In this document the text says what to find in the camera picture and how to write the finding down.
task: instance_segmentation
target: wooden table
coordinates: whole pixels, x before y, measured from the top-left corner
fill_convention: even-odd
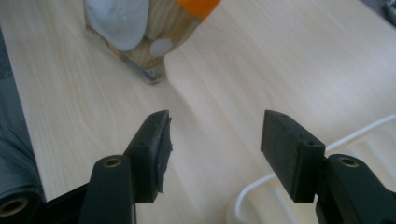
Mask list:
[[[165,194],[138,205],[139,223],[222,223],[271,172],[265,109],[325,144],[396,112],[396,31],[357,0],[222,0],[154,86],[85,30],[82,0],[4,0],[0,22],[48,200],[170,110]]]

